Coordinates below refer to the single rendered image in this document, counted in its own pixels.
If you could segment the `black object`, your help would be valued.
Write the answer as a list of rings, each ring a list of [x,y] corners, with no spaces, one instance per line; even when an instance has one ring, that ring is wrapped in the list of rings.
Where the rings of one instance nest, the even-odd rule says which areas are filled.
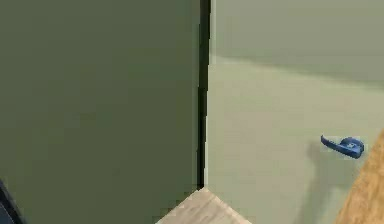
[[[0,179],[0,224],[27,224],[11,194]]]

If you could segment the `pale green room door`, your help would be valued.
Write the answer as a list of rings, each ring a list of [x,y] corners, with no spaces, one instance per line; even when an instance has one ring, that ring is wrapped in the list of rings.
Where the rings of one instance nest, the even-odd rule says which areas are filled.
[[[334,224],[384,130],[384,0],[212,0],[207,185],[251,224]]]

